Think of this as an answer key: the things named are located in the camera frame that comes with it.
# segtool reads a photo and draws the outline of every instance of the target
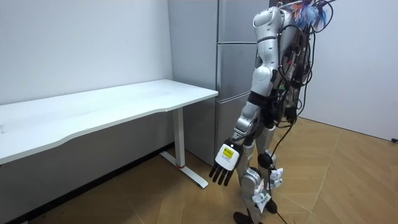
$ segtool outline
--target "wooden floor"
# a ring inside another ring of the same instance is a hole
[[[300,119],[277,157],[284,183],[273,196],[287,223],[398,223],[398,144]],[[208,165],[189,153],[187,165],[210,182]],[[236,174],[202,190],[158,156],[29,223],[233,224],[236,211]],[[266,213],[263,223],[282,222]]]

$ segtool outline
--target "white wall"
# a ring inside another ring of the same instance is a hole
[[[304,118],[398,138],[398,2],[335,1],[317,35]]]
[[[172,79],[167,0],[0,1],[0,105]],[[170,114],[0,167],[5,223],[173,141]]]
[[[172,79],[166,0],[0,1],[0,105]]]

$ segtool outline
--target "desk frame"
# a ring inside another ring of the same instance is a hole
[[[207,185],[209,185],[209,183],[185,166],[184,123],[182,111],[182,108],[173,110],[175,158],[168,152],[162,152],[160,155],[175,165],[184,174],[187,174],[193,181],[195,181],[201,188],[204,189],[207,187]]]

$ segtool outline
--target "white desk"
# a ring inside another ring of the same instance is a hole
[[[77,136],[173,110],[176,159],[166,152],[161,155],[205,188],[208,183],[185,167],[182,107],[217,94],[205,88],[157,80],[3,105],[0,164],[51,149]]]

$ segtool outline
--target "robot finger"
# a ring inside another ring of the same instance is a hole
[[[225,174],[227,173],[227,171],[228,171],[228,170],[223,169],[223,171],[221,172],[220,179],[218,179],[218,185],[221,185],[221,184],[223,183],[224,178],[225,178]]]
[[[222,166],[219,166],[216,170],[216,174],[213,177],[213,182],[215,183],[218,179],[218,176],[220,176],[220,172],[223,170],[224,168]]]
[[[219,167],[220,165],[218,165],[218,163],[214,163],[214,166],[211,168],[211,171],[210,171],[210,173],[209,173],[209,177],[213,177],[213,174],[214,174],[214,172],[216,172],[216,170],[217,170],[217,168]]]
[[[226,174],[226,178],[225,178],[225,182],[224,182],[225,187],[228,185],[229,180],[231,179],[233,173],[234,173],[234,171],[232,170],[232,171],[228,171],[228,173]]]

